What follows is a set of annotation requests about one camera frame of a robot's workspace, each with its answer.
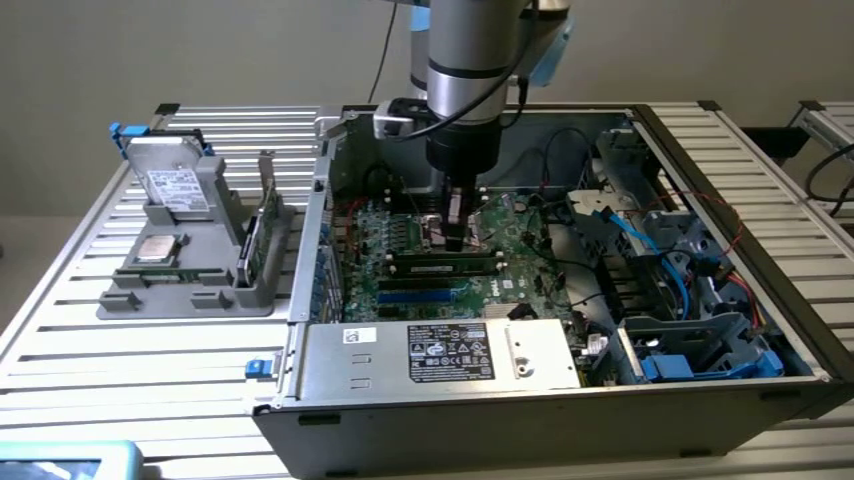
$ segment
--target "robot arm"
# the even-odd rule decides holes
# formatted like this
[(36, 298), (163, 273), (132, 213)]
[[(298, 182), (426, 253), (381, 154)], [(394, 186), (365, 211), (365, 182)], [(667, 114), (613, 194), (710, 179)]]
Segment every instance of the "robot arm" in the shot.
[[(442, 217), (449, 250), (463, 245), (477, 177), (498, 162), (507, 80), (514, 72), (530, 72), (567, 17), (567, 0), (534, 0), (525, 8), (527, 3), (433, 0), (429, 55), (413, 53), (414, 58), (427, 57), (427, 68), (419, 69), (427, 71), (427, 101), (383, 102), (374, 118), (378, 138), (427, 137), (427, 161), (445, 175)], [(539, 22), (543, 13), (550, 23)], [(419, 123), (429, 125), (417, 129)]]

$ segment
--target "power supply label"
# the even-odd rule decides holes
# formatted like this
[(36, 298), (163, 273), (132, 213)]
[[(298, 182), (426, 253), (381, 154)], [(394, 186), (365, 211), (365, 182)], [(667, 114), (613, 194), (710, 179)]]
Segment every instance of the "power supply label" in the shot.
[(410, 378), (415, 383), (495, 380), (486, 323), (407, 328)]

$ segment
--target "blue latch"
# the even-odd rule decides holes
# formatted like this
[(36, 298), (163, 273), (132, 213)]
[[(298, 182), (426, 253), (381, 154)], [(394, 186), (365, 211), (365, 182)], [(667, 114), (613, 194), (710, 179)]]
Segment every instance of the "blue latch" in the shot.
[(272, 378), (272, 360), (251, 360), (246, 364), (246, 378)]
[(695, 373), (685, 355), (650, 355), (641, 360), (641, 367), (650, 382), (774, 378), (784, 374), (784, 362), (772, 351), (762, 352), (753, 363), (741, 363), (729, 370)]
[(110, 138), (112, 139), (112, 143), (119, 147), (119, 154), (124, 160), (128, 159), (128, 154), (124, 152), (124, 144), (122, 143), (122, 124), (115, 122), (110, 125)]
[(148, 127), (146, 125), (128, 125), (122, 130), (123, 137), (143, 137), (148, 135)]
[(143, 137), (148, 135), (148, 127), (146, 125), (128, 125), (122, 129), (122, 124), (115, 122), (110, 125), (110, 138), (112, 139), (112, 143), (119, 147), (119, 154), (124, 160), (128, 159), (128, 153), (124, 150), (124, 142), (122, 141), (126, 137)]

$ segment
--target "black connector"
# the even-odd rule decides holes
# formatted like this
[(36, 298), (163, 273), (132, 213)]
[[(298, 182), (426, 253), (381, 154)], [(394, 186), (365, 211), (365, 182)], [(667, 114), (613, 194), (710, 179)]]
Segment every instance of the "black connector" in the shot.
[(611, 209), (610, 206), (606, 206), (601, 211), (599, 211), (599, 218), (602, 219), (602, 221), (605, 223), (609, 223), (611, 221), (611, 217), (614, 216), (614, 210)]
[(522, 236), (519, 237), (522, 239), (522, 243), (525, 245), (527, 245), (529, 247), (534, 246), (534, 242), (537, 241), (537, 237), (534, 236), (534, 234), (529, 231), (522, 232)]
[(563, 290), (563, 287), (566, 287), (566, 273), (561, 272), (558, 274), (558, 279), (555, 280), (554, 291), (557, 292), (558, 290)]
[(698, 277), (711, 277), (721, 269), (721, 261), (710, 257), (693, 258), (689, 262), (687, 269), (693, 271)]
[(730, 265), (718, 270), (718, 272), (713, 276), (714, 284), (715, 284), (715, 292), (719, 292), (726, 284), (730, 283), (730, 279), (727, 278), (733, 272), (735, 271), (735, 267)]
[(531, 317), (534, 319), (539, 318), (530, 303), (521, 303), (510, 312), (507, 312), (507, 318), (510, 320), (519, 320), (525, 317)]

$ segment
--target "aluminum profile table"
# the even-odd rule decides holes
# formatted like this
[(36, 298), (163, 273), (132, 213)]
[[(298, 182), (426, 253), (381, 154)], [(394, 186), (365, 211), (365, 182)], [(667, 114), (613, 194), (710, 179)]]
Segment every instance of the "aluminum profile table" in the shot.
[[(854, 102), (801, 102), (790, 126), (801, 127), (830, 154), (854, 143)], [(846, 155), (846, 159), (854, 166), (854, 153)], [(826, 211), (834, 207), (830, 202), (817, 203)], [(849, 230), (854, 230), (854, 203), (844, 204), (834, 218)]]
[[(654, 104), (657, 114), (818, 313), (854, 350), (850, 237), (721, 112)], [(286, 202), (304, 207), (318, 153), (316, 108), (182, 108), (172, 128), (202, 128), (242, 196), (260, 195), (255, 158), (278, 152)], [(127, 166), (116, 172), (0, 337), (0, 441), (130, 439), (151, 479), (282, 479), (287, 470), (246, 415), (274, 385), (247, 383), (247, 359), (282, 348), (292, 270), (267, 318), (100, 321), (98, 296), (144, 214)], [(792, 421), (723, 458), (443, 475), (445, 479), (854, 478), (854, 404)]]

